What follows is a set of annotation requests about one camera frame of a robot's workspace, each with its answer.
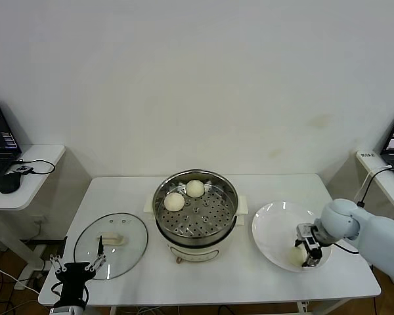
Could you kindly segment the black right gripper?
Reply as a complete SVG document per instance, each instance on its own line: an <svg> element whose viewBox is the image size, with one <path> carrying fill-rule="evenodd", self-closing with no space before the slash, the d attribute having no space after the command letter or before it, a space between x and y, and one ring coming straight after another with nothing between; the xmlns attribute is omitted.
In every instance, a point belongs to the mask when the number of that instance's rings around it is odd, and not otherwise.
<svg viewBox="0 0 394 315"><path fill-rule="evenodd" d="M313 247L313 237L321 247L330 247L332 245L332 237L327 233L321 224L314 224L311 227L309 223L299 224L296 227L297 238L294 246L298 247L301 244L308 248ZM303 268L315 267L322 258L322 249L315 248L308 250L307 257L302 264Z"/></svg>

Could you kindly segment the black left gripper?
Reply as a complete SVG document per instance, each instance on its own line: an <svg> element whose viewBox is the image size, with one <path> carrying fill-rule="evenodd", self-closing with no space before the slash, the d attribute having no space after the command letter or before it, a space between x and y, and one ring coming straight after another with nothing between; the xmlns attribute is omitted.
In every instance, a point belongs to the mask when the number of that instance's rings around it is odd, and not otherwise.
<svg viewBox="0 0 394 315"><path fill-rule="evenodd" d="M86 307L87 300L83 300L85 283L91 279L91 272L97 272L106 262L102 235L99 236L97 256L93 262L67 262L62 258L68 237L65 236L55 255L50 255L50 262L55 269L56 278L62 284L60 299L55 307L79 306Z"/></svg>

